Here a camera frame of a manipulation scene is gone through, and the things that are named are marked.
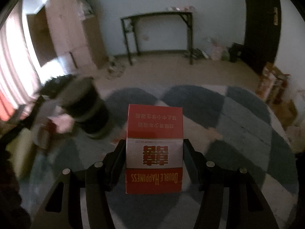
red cigarette pack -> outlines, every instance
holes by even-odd
[[[126,144],[126,193],[181,191],[182,108],[130,104]]]

checkered pattern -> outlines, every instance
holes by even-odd
[[[184,138],[190,140],[195,150],[222,168],[246,167],[261,188],[279,227],[283,228],[290,220],[298,194],[294,155],[279,121],[254,93],[237,87],[211,85],[125,88],[100,93],[111,113],[114,128],[101,140],[92,140],[79,131],[73,140],[66,140],[47,158],[36,157],[31,179],[38,188],[30,189],[35,193],[40,191],[29,201],[32,207],[39,206],[64,168],[73,171],[88,168],[113,151],[111,141],[119,137],[126,126],[128,105],[133,103],[183,107]],[[28,193],[26,190],[24,193],[25,200]],[[81,197],[81,203],[85,203],[84,194]],[[107,193],[117,229],[193,228],[202,197],[203,192],[191,184],[185,166],[180,193],[127,195],[124,172],[117,187]],[[226,226],[227,210],[228,189],[225,189],[220,228]],[[89,228],[85,216],[83,224],[84,228]]]

yellow object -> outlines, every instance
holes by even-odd
[[[32,169],[36,153],[35,145],[32,143],[31,131],[27,128],[22,129],[18,137],[6,149],[12,155],[9,161],[13,165],[16,178],[26,177]]]

metal pin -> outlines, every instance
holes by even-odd
[[[206,162],[206,165],[207,165],[207,167],[214,167],[215,166],[214,162],[212,162],[212,161]]]
[[[69,174],[69,173],[70,173],[70,169],[67,168],[67,169],[64,169],[64,170],[63,170],[63,174],[64,174],[64,175],[67,175],[67,174]]]
[[[246,174],[248,171],[245,167],[239,169],[240,173]]]
[[[100,168],[100,167],[102,167],[103,166],[103,163],[102,162],[96,162],[95,164],[94,164],[94,167],[96,167],[96,168]]]

white curtain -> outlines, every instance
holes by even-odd
[[[40,80],[31,62],[19,2],[0,30],[0,90],[16,109],[35,98]]]

